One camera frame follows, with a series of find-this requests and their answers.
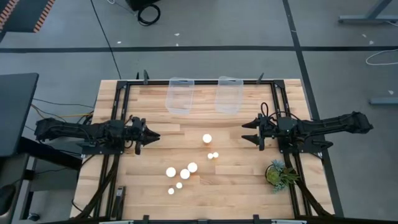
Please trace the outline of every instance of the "clear plastic bin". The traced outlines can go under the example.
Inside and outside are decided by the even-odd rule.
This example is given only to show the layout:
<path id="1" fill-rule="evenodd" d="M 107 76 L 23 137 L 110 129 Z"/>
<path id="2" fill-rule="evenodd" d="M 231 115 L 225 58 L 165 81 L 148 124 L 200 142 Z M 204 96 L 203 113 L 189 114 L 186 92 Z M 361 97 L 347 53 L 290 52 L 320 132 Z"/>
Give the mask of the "clear plastic bin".
<path id="1" fill-rule="evenodd" d="M 173 114 L 189 114 L 192 107 L 194 87 L 194 80 L 171 78 L 167 89 L 167 110 Z"/>
<path id="2" fill-rule="evenodd" d="M 243 80 L 231 77 L 219 77 L 216 95 L 216 111 L 237 114 L 243 98 Z"/>

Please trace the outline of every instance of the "succulent plant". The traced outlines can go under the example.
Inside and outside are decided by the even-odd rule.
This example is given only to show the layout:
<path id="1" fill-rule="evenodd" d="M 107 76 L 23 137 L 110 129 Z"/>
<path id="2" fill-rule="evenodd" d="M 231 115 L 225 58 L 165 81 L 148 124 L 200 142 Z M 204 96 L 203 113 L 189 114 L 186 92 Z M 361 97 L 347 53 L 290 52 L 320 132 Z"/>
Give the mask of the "succulent plant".
<path id="1" fill-rule="evenodd" d="M 283 162 L 273 160 L 266 172 L 266 179 L 274 186 L 274 193 L 276 193 L 289 184 L 294 184 L 299 179 L 299 175 L 294 172 L 293 168 L 286 168 Z"/>

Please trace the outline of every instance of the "wooden tabletop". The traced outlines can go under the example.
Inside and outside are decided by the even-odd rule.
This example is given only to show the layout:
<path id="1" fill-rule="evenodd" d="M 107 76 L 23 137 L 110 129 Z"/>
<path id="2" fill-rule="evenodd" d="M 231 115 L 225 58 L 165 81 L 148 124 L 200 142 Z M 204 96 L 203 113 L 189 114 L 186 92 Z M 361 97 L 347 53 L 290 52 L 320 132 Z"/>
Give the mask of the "wooden tabletop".
<path id="1" fill-rule="evenodd" d="M 94 123 L 110 119 L 116 82 L 101 82 Z M 301 119 L 309 119 L 301 81 L 285 80 L 285 85 L 291 112 Z M 243 103 L 236 115 L 215 111 L 217 85 L 195 86 L 190 114 L 170 114 L 165 107 L 167 87 L 150 85 L 130 89 L 127 117 L 133 114 L 146 118 L 148 127 L 161 134 L 161 138 L 143 147 L 140 156 L 132 150 L 120 158 L 116 188 L 126 186 L 127 189 L 123 219 L 142 220 L 143 215 L 150 215 L 151 220 L 252 219 L 253 214 L 260 218 L 293 218 L 289 190 L 273 193 L 273 186 L 264 177 L 271 160 L 283 161 L 277 141 L 266 139 L 266 149 L 259 151 L 241 138 L 243 134 L 256 134 L 256 130 L 241 125 L 257 116 L 263 101 L 270 106 L 270 113 L 274 112 L 269 85 L 244 85 Z M 209 145 L 202 141 L 206 133 L 213 136 Z M 218 152 L 220 156 L 209 160 L 209 152 Z M 301 158 L 309 190 L 325 210 L 333 213 L 321 160 L 310 154 L 301 154 Z M 75 193 L 75 203 L 80 208 L 98 188 L 102 160 L 103 156 L 97 155 L 80 171 Z M 198 164 L 198 171 L 188 180 L 182 180 L 179 175 L 174 178 L 165 175 L 166 168 L 174 167 L 179 174 L 190 162 Z M 175 188 L 177 182 L 183 184 L 182 189 Z M 170 187 L 175 189 L 173 195 L 167 193 Z M 296 190 L 300 212 L 304 214 L 302 196 L 298 187 Z M 106 192 L 101 214 L 104 214 L 107 196 Z M 72 217 L 78 213 L 72 208 Z"/>

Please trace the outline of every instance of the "concrete floor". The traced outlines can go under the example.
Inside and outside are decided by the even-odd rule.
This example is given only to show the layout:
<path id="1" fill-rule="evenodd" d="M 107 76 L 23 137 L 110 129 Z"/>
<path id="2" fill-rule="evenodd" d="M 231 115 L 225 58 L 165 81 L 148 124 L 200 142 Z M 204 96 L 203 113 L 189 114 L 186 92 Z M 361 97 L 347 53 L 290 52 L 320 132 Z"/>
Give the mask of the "concrete floor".
<path id="1" fill-rule="evenodd" d="M 126 5 L 123 0 L 116 0 Z M 389 24 L 338 24 L 340 14 L 364 14 L 376 0 L 290 0 L 302 46 L 398 45 L 398 27 Z M 282 1 L 279 0 L 168 0 L 160 1 L 160 21 L 142 27 L 133 14 L 106 0 L 94 0 L 99 18 L 113 47 L 197 45 L 293 46 Z M 398 14 L 398 1 L 385 13 Z M 38 34 L 7 33 L 0 48 L 107 47 L 89 0 L 56 0 Z M 375 129 L 367 135 L 333 134 L 327 139 L 331 162 L 346 217 L 398 220 L 398 152 L 396 106 L 370 106 L 372 96 L 398 94 L 398 65 L 371 67 L 365 59 L 375 52 L 304 52 L 308 74 L 321 118 L 351 111 L 365 113 Z M 154 78 L 301 78 L 295 52 L 118 52 L 121 75 L 135 78 L 146 69 Z M 398 61 L 398 52 L 380 61 Z M 100 80 L 118 79 L 110 53 L 0 54 L 0 73 L 40 74 L 36 98 L 92 105 Z M 35 102 L 55 114 L 85 113 L 87 108 Z M 27 125 L 40 119 L 35 111 Z M 33 137 L 25 129 L 24 136 Z M 38 162 L 38 169 L 53 169 Z M 41 192 L 31 212 L 39 222 L 65 220 L 70 214 L 76 175 L 73 171 L 40 177 L 65 183 Z"/>

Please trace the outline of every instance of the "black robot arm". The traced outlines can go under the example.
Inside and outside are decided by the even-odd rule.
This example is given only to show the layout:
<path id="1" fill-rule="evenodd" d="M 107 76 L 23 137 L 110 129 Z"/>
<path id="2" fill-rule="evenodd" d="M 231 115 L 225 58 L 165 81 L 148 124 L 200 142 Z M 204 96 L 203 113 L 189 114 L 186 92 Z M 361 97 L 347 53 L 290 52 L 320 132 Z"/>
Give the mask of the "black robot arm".
<path id="1" fill-rule="evenodd" d="M 135 153 L 141 153 L 141 146 L 160 139 L 160 135 L 146 126 L 145 119 L 133 117 L 132 126 L 124 121 L 109 120 L 97 124 L 75 124 L 46 118 L 36 123 L 36 139 L 40 142 L 59 137 L 73 137 L 86 140 L 80 144 L 83 154 L 121 154 L 126 141 L 136 142 Z"/>
<path id="2" fill-rule="evenodd" d="M 259 146 L 260 151 L 264 150 L 265 138 L 281 138 L 282 142 L 290 146 L 290 150 L 296 149 L 303 152 L 305 146 L 310 144 L 318 151 L 333 145 L 332 142 L 317 140 L 315 136 L 323 134 L 338 133 L 346 131 L 349 133 L 365 134 L 373 128 L 367 117 L 360 112 L 352 112 L 335 118 L 322 119 L 317 121 L 300 120 L 290 116 L 278 117 L 258 114 L 258 117 L 250 123 L 242 125 L 244 128 L 259 128 L 259 134 L 244 135 L 242 138 Z"/>

